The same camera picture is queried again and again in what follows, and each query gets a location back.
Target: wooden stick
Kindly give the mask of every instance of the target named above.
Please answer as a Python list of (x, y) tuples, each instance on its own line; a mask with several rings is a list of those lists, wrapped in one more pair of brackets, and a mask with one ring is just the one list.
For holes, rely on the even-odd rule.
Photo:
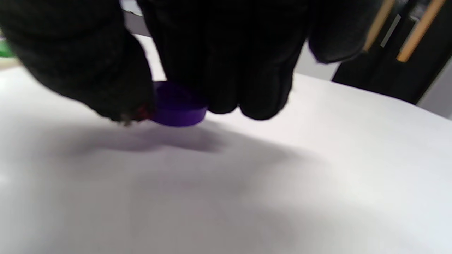
[(372, 45), (374, 44), (375, 40), (378, 37), (378, 34), (381, 31), (381, 28), (385, 24), (389, 14), (391, 13), (392, 8), (394, 7), (395, 1), (396, 0), (384, 0), (380, 10), (377, 13), (377, 17), (375, 18), (372, 26), (370, 27), (369, 34), (367, 35), (366, 44), (364, 45), (363, 48), (364, 51), (369, 51), (370, 47), (372, 47)]
[(445, 2), (446, 0), (432, 0), (421, 21), (418, 23), (413, 33), (401, 49), (399, 55), (397, 56), (398, 61), (406, 63), (411, 58), (411, 55), (413, 55), (413, 52), (418, 47), (419, 43), (430, 28), (430, 25), (435, 20)]

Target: purple bottle cap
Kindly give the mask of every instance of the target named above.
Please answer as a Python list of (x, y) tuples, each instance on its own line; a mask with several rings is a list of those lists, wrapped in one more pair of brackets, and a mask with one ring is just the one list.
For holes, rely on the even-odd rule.
[(156, 111), (152, 121), (187, 127), (204, 120), (207, 103), (200, 96), (169, 81), (154, 82)]

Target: plastic cap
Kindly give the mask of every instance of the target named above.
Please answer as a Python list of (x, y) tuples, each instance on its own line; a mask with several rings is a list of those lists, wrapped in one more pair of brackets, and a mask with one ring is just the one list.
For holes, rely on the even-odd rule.
[(204, 120), (207, 103), (199, 95), (169, 81), (155, 82), (156, 112), (152, 121), (174, 127), (196, 125)]

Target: white surface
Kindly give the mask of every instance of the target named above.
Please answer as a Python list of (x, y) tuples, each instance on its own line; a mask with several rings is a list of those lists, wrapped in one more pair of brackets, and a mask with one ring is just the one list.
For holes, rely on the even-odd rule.
[(296, 75), (271, 121), (125, 129), (15, 68), (0, 111), (2, 254), (452, 253), (452, 122), (395, 99)]
[(445, 65), (418, 106), (452, 120), (452, 59)]

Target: white wall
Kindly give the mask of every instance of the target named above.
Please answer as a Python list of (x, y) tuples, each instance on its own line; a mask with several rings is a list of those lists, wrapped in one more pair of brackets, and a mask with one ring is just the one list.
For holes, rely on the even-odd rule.
[(418, 106), (452, 120), (452, 59), (443, 68)]
[(295, 67), (295, 72), (329, 81), (333, 79), (338, 67), (339, 63), (328, 65), (318, 63), (309, 50), (308, 43), (305, 43), (297, 66)]

